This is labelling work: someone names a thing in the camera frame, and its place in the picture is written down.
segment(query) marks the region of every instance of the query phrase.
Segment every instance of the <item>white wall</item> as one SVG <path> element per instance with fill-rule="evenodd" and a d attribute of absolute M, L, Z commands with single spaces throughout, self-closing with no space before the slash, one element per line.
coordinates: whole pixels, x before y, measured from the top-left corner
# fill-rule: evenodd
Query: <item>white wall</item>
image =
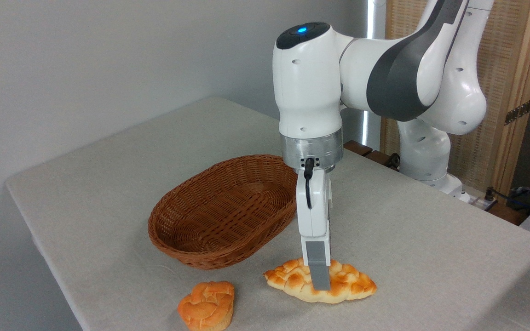
<path fill-rule="evenodd" d="M 79 329 L 7 178 L 208 96 L 276 116 L 278 34 L 363 20 L 360 0 L 0 0 L 0 330 Z"/>

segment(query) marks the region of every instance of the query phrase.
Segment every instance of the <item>woven wooden panel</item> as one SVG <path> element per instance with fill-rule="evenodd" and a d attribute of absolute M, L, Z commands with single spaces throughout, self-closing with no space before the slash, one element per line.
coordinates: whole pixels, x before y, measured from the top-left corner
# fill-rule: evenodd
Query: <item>woven wooden panel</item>
<path fill-rule="evenodd" d="M 426 0 L 389 0 L 386 37 L 395 39 L 414 32 L 426 3 Z M 502 133 L 504 117 L 513 108 L 508 102 L 509 84 L 517 65 L 517 49 L 521 46 L 528 10 L 529 2 L 524 0 L 495 1 L 478 52 L 478 78 L 488 100 L 486 116 L 473 132 L 449 135 L 452 145 L 449 172 L 478 190 L 484 191 L 490 185 L 495 145 Z M 400 139 L 396 122 L 383 120 L 381 134 L 382 151 L 397 153 Z"/>

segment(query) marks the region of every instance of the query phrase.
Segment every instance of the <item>golden bread crust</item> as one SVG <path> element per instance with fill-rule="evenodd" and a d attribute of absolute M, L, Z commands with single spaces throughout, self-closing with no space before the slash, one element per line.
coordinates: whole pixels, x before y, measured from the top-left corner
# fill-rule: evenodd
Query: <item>golden bread crust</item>
<path fill-rule="evenodd" d="M 177 306 L 191 331 L 222 331 L 232 321 L 234 286 L 227 281 L 199 283 Z"/>
<path fill-rule="evenodd" d="M 310 269 L 304 259 L 289 260 L 263 275 L 267 284 L 306 302 L 339 303 L 345 300 L 363 299 L 375 293 L 377 286 L 368 275 L 350 264 L 330 260 L 330 290 L 316 291 L 312 286 Z"/>

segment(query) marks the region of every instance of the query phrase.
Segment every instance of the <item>brown woven basket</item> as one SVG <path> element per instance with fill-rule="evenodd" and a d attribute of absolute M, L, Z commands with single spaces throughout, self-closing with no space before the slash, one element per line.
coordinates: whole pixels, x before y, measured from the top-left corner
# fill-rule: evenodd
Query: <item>brown woven basket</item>
<path fill-rule="evenodd" d="M 194 268 L 231 266 L 292 221 L 296 180 L 275 155 L 215 164 L 160 199 L 149 218 L 149 237 L 158 249 Z"/>

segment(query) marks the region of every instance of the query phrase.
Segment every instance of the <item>wooden block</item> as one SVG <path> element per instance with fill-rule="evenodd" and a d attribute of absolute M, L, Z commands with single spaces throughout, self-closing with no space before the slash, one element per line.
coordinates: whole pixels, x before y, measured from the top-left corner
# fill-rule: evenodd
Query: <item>wooden block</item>
<path fill-rule="evenodd" d="M 372 153 L 369 153 L 365 157 L 383 166 L 385 166 L 387 162 L 390 160 L 389 155 L 385 155 L 384 153 L 378 152 L 378 151 L 373 151 Z"/>
<path fill-rule="evenodd" d="M 527 218 L 525 212 L 519 212 L 512 208 L 507 207 L 503 203 L 495 203 L 488 212 L 494 216 L 502 218 L 503 220 L 515 224 L 516 226 L 521 225 L 521 223 Z"/>
<path fill-rule="evenodd" d="M 373 149 L 367 147 L 366 145 L 359 144 L 357 141 L 354 141 L 354 140 L 347 141 L 343 145 L 343 147 L 361 156 L 366 156 L 373 151 Z"/>

